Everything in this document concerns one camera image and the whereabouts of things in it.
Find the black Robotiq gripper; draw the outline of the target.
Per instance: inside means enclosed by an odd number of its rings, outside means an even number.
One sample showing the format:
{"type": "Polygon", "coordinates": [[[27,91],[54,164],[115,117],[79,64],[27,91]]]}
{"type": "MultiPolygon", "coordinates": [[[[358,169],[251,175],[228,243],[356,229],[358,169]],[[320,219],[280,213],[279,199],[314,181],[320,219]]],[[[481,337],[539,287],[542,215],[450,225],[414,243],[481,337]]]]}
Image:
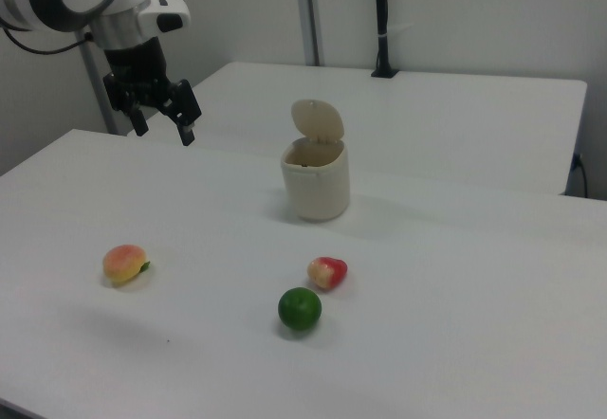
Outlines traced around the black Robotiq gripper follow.
{"type": "Polygon", "coordinates": [[[139,105],[158,107],[176,126],[181,143],[190,146],[202,111],[187,80],[170,82],[158,38],[131,48],[105,50],[111,72],[103,78],[111,107],[131,121],[138,137],[149,128],[139,105]]]}

